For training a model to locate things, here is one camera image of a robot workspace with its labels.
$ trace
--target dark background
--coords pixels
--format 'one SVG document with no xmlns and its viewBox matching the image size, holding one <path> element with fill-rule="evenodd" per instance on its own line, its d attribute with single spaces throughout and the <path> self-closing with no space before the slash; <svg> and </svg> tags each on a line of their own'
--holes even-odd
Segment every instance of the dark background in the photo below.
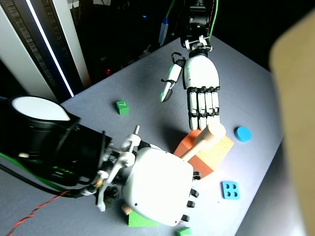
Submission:
<svg viewBox="0 0 315 236">
<path fill-rule="evenodd" d="M 111 6 L 80 0 L 72 9 L 77 34 L 95 84 L 159 48 L 158 36 L 172 0 L 112 0 Z M 184 1 L 170 11 L 166 43 L 180 36 Z M 276 39 L 313 9 L 313 0 L 220 0 L 213 35 L 266 69 Z M 0 96 L 25 93 L 0 63 Z"/>
</svg>

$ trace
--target blue square block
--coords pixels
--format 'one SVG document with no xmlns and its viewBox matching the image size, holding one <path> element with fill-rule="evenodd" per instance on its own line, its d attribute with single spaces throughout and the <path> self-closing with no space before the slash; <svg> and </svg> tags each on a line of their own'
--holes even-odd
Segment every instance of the blue square block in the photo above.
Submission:
<svg viewBox="0 0 315 236">
<path fill-rule="evenodd" d="M 223 181 L 222 191 L 225 199 L 240 199 L 237 182 Z"/>
</svg>

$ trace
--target orange block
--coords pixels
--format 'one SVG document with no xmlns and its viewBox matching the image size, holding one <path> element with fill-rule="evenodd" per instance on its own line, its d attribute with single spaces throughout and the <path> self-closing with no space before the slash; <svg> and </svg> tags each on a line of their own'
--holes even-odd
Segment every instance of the orange block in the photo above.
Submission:
<svg viewBox="0 0 315 236">
<path fill-rule="evenodd" d="M 181 157 L 186 151 L 192 148 L 195 138 L 201 133 L 201 130 L 191 131 L 178 145 L 174 155 Z M 234 142 L 225 136 L 219 143 L 213 146 L 209 151 L 200 151 L 189 163 L 195 171 L 201 172 L 202 177 L 211 174 L 223 161 L 225 156 L 233 147 Z"/>
</svg>

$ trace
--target green wire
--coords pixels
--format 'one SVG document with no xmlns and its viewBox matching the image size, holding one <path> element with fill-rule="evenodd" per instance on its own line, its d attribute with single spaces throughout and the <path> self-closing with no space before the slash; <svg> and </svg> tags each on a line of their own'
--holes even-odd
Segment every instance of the green wire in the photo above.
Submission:
<svg viewBox="0 0 315 236">
<path fill-rule="evenodd" d="M 62 187 L 60 187 L 60 186 L 57 185 L 57 184 L 54 184 L 54 183 L 52 183 L 52 182 L 50 182 L 50 181 L 48 181 L 48 180 L 46 180 L 46 179 L 44 179 L 44 178 L 41 178 L 41 177 L 39 177 L 39 176 L 34 175 L 29 169 L 27 169 L 25 166 L 23 166 L 18 160 L 15 160 L 14 158 L 9 157 L 9 156 L 7 156 L 7 155 L 1 153 L 1 152 L 0 152 L 0 156 L 2 156 L 2 157 L 3 157 L 4 159 L 6 159 L 7 161 L 13 163 L 14 165 L 20 167 L 20 168 L 23 169 L 24 171 L 30 173 L 32 176 L 34 176 L 36 179 L 38 179 L 38 180 L 41 181 L 42 183 L 44 183 L 44 184 L 46 184 L 46 185 L 48 185 L 48 186 L 50 186 L 50 187 L 52 187 L 52 188 L 54 188 L 54 189 L 56 189 L 56 190 L 58 190 L 58 191 L 61 191 L 61 192 L 63 192 L 63 191 L 66 190 L 65 188 L 62 188 Z"/>
<path fill-rule="evenodd" d="M 166 18 L 168 17 L 168 14 L 170 13 L 170 11 L 171 11 L 171 9 L 172 9 L 172 7 L 174 5 L 174 2 L 175 2 L 175 0 L 172 1 L 171 5 L 170 5 L 170 7 L 169 7 L 169 9 L 168 9 L 168 11 L 166 13 Z"/>
<path fill-rule="evenodd" d="M 218 12 L 218 5 L 219 5 L 219 0 L 216 0 L 216 10 L 215 10 L 215 15 L 213 17 L 211 29 L 210 29 L 210 34 L 209 34 L 209 45 L 211 45 L 211 37 L 212 37 L 212 31 L 213 31 L 213 26 L 215 25 L 216 18 L 217 18 L 217 12 Z"/>
</svg>

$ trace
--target white robotic hand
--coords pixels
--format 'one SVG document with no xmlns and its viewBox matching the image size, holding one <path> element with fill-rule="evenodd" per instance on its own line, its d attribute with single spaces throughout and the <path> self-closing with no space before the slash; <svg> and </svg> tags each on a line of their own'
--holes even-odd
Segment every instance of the white robotic hand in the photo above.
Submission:
<svg viewBox="0 0 315 236">
<path fill-rule="evenodd" d="M 164 91 L 160 100 L 165 102 L 172 94 L 172 88 L 177 82 L 182 68 L 184 68 L 183 80 L 184 89 L 187 89 L 188 116 L 191 130 L 205 129 L 213 120 L 219 122 L 219 96 L 218 90 L 219 75 L 215 65 L 208 58 L 207 51 L 212 51 L 212 47 L 207 46 L 203 36 L 198 41 L 186 42 L 186 48 L 192 50 L 189 59 L 186 60 L 180 53 L 173 53 L 174 65 L 170 68 Z M 174 55 L 179 55 L 181 59 L 175 61 Z"/>
</svg>

